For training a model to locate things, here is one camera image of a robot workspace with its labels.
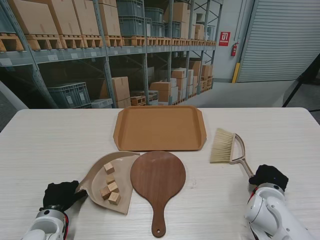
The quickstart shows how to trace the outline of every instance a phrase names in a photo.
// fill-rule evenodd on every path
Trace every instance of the storage bin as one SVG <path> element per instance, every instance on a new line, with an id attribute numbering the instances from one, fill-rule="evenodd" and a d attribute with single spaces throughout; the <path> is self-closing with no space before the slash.
<path id="1" fill-rule="evenodd" d="M 91 102 L 93 109 L 112 109 L 112 99 L 97 99 Z"/>
<path id="2" fill-rule="evenodd" d="M 139 16 L 119 16 L 121 36 L 143 36 L 144 19 Z"/>
<path id="3" fill-rule="evenodd" d="M 92 105 L 89 103 L 83 106 L 74 107 L 73 109 L 92 109 Z"/>
<path id="4" fill-rule="evenodd" d="M 145 18 L 146 21 L 146 35 L 151 37 L 152 35 L 152 20 L 151 18 Z"/>
<path id="5" fill-rule="evenodd" d="M 47 89 L 60 109 L 71 109 L 90 104 L 85 82 L 67 83 Z"/>
<path id="6" fill-rule="evenodd" d="M 117 0 L 119 16 L 143 17 L 143 0 Z"/>
<path id="7" fill-rule="evenodd" d="M 168 33 L 168 24 L 164 24 L 165 36 L 169 37 Z M 179 21 L 172 21 L 172 38 L 181 38 L 181 22 Z"/>
<path id="8" fill-rule="evenodd" d="M 152 36 L 164 37 L 165 36 L 165 24 L 161 22 L 152 22 Z"/>
<path id="9" fill-rule="evenodd" d="M 215 26 L 207 26 L 206 29 L 206 40 L 213 41 L 215 33 Z"/>
<path id="10" fill-rule="evenodd" d="M 164 22 L 164 11 L 157 7 L 145 7 L 144 15 L 146 18 L 151 18 L 153 22 Z"/>

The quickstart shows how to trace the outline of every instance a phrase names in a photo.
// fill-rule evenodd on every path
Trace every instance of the fire extinguisher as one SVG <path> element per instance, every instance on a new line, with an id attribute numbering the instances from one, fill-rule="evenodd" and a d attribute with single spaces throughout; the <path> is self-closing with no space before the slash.
<path id="1" fill-rule="evenodd" d="M 232 45 L 232 50 L 231 50 L 231 57 L 234 57 L 236 55 L 237 52 L 237 45 L 239 44 L 239 42 L 237 41 L 235 44 Z"/>

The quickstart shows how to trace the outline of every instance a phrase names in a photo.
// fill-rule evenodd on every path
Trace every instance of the white wooden table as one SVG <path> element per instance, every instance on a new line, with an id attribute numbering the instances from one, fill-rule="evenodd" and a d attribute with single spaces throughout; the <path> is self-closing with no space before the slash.
<path id="1" fill-rule="evenodd" d="M 320 239 L 320 126 L 302 108 L 202 108 L 207 141 L 174 152 L 186 169 L 181 192 L 165 208 L 164 240 L 252 240 L 244 220 L 250 196 L 240 165 L 210 164 L 216 128 L 238 133 L 247 161 L 289 177 L 289 209 Z M 49 183 L 81 181 L 100 157 L 117 151 L 119 109 L 22 110 L 0 133 L 0 239 L 18 240 L 42 206 Z M 67 211 L 68 240 L 150 240 L 152 208 L 135 191 L 128 215 L 89 198 Z"/>

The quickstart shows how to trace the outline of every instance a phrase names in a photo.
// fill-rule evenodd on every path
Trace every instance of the warehouse shelf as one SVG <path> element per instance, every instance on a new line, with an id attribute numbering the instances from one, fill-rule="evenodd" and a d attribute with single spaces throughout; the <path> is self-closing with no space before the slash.
<path id="1" fill-rule="evenodd" d="M 171 46 L 147 46 L 147 53 L 170 52 Z M 215 46 L 172 46 L 172 52 L 181 51 L 213 51 Z M 37 64 L 69 61 L 77 59 L 91 59 L 105 57 L 103 48 L 52 49 L 32 51 Z M 108 47 L 109 56 L 145 54 L 144 46 Z M 0 67 L 14 67 L 31 65 L 33 59 L 27 51 L 8 51 L 0 53 Z"/>
<path id="2" fill-rule="evenodd" d="M 219 9 L 219 16 L 218 23 L 217 23 L 217 30 L 219 29 L 219 23 L 220 23 L 220 16 L 221 16 L 221 10 L 222 10 L 222 4 L 223 0 L 207 0 L 206 3 L 206 12 L 205 12 L 205 22 L 204 22 L 204 32 L 207 31 L 208 26 L 208 14 L 210 9 L 210 2 L 216 2 L 220 4 Z M 173 4 L 174 0 L 168 1 L 168 9 L 169 9 L 169 23 L 167 25 L 167 32 L 168 37 L 172 38 L 172 22 L 173 22 Z M 191 28 L 192 28 L 192 16 L 194 12 L 194 4 L 195 0 L 190 0 L 190 21 L 189 21 L 189 35 L 188 39 L 191 39 Z M 22 32 L 19 23 L 17 22 L 17 19 L 15 15 L 13 14 L 10 6 L 8 5 L 7 0 L 0 0 L 0 6 L 4 10 L 4 13 L 8 20 L 10 21 L 10 24 L 14 28 L 14 32 L 17 34 L 19 39 L 21 40 L 21 43 L 25 49 L 25 51 L 8 51 L 8 52 L 0 52 L 0 67 L 14 67 L 14 66 L 23 66 L 23 65 L 30 65 L 32 70 L 32 79 L 37 88 L 39 89 L 42 96 L 47 99 L 49 104 L 52 106 L 52 108 L 57 108 L 56 103 L 50 96 L 48 89 L 46 87 L 46 84 L 44 83 L 40 69 L 38 64 L 42 63 L 52 63 L 52 62 L 60 62 L 60 61 L 72 61 L 72 60 L 78 60 L 78 59 L 93 59 L 93 58 L 103 58 L 104 59 L 104 65 L 103 65 L 103 72 L 105 75 L 106 83 L 107 83 L 107 89 L 109 93 L 109 97 L 112 99 L 113 104 L 112 107 L 115 108 L 115 95 L 113 90 L 113 84 L 112 84 L 112 76 L 111 76 L 111 70 L 109 65 L 109 57 L 112 56 L 121 56 L 121 55 L 134 55 L 134 54 L 142 54 L 142 69 L 144 71 L 143 75 L 143 85 L 144 85 L 144 94 L 145 96 L 148 96 L 149 93 L 149 87 L 148 87 L 148 61 L 147 61 L 147 54 L 153 54 L 153 53 L 167 53 L 167 59 L 165 62 L 167 62 L 167 72 L 168 76 L 167 79 L 169 79 L 171 76 L 171 62 L 172 62 L 172 52 L 186 52 L 187 58 L 185 62 L 185 67 L 187 69 L 189 68 L 189 60 L 190 60 L 190 52 L 191 51 L 201 51 L 201 66 L 200 66 L 200 73 L 202 70 L 202 62 L 203 62 L 203 56 L 205 51 L 212 51 L 212 58 L 211 58 L 211 64 L 214 60 L 214 54 L 215 54 L 215 46 L 185 46 L 185 45 L 149 45 L 149 46 L 119 46 L 119 47 L 107 47 L 106 41 L 104 38 L 102 38 L 103 47 L 95 47 L 95 48 L 76 48 L 76 49 L 52 49 L 52 50 L 31 50 L 30 46 L 28 45 L 28 42 L 25 38 L 24 33 Z M 96 21 L 98 25 L 98 30 L 100 36 L 104 36 L 104 30 L 103 25 L 101 21 L 100 16 L 100 10 L 99 10 L 99 3 L 98 0 L 93 0 L 93 6 L 94 11 L 96 15 Z M 145 11 L 144 11 L 144 2 L 142 1 L 142 17 L 145 17 Z M 146 25 L 143 24 L 144 33 L 145 33 L 145 40 L 147 40 L 147 30 Z M 186 91 L 185 100 L 187 100 L 189 97 L 188 90 Z"/>

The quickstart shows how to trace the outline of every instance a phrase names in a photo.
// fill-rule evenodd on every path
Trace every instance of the black glove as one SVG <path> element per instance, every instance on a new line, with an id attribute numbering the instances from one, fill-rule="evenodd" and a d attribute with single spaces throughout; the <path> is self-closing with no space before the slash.
<path id="1" fill-rule="evenodd" d="M 59 184 L 50 183 L 45 190 L 43 207 L 39 211 L 50 209 L 52 206 L 55 206 L 54 209 L 59 211 L 66 211 L 76 201 L 87 195 L 85 190 L 76 193 L 78 185 L 78 181 L 62 182 Z"/>
<path id="2" fill-rule="evenodd" d="M 278 185 L 283 191 L 285 191 L 289 178 L 283 175 L 274 166 L 260 165 L 254 176 L 249 178 L 249 183 L 252 185 L 260 185 L 264 183 L 270 183 Z"/>

